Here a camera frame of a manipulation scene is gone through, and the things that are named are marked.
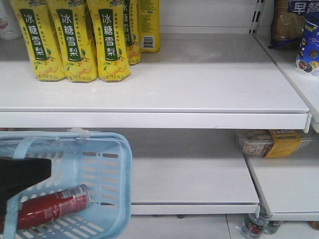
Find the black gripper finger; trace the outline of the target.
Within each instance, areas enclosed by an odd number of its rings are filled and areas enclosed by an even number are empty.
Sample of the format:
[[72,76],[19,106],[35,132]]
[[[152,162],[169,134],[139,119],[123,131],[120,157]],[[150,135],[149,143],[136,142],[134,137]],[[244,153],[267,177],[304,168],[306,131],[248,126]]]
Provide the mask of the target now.
[[23,190],[51,177],[52,162],[45,158],[0,158],[0,215],[6,215],[7,201]]

